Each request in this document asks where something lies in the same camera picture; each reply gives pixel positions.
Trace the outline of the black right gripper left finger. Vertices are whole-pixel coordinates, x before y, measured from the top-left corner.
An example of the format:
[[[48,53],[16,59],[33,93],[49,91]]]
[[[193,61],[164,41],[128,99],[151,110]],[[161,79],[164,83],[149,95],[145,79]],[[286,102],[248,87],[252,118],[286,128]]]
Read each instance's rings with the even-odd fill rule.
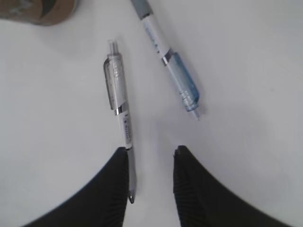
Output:
[[[128,155],[118,148],[80,191],[29,227],[121,227],[129,189]]]

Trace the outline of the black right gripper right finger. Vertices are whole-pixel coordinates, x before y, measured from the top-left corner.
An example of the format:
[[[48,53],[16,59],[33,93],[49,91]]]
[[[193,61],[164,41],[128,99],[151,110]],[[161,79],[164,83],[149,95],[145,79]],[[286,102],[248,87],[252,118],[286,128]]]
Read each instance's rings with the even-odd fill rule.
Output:
[[[231,192],[184,145],[174,153],[173,193],[183,227],[285,227]]]

